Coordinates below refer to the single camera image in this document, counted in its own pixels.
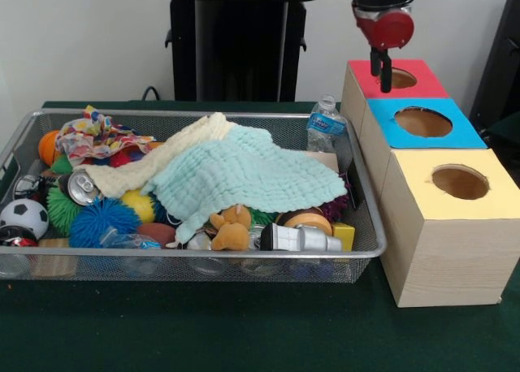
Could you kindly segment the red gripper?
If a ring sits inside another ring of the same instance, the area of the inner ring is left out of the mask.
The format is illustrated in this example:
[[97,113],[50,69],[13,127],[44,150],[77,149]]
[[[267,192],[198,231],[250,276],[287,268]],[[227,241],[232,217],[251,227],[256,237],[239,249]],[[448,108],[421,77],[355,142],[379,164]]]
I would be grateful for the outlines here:
[[386,11],[364,11],[354,7],[353,14],[369,45],[375,48],[370,50],[370,73],[372,76],[380,75],[381,92],[390,93],[392,60],[387,51],[380,53],[378,50],[402,48],[410,42],[414,34],[414,21],[410,11],[407,7]]

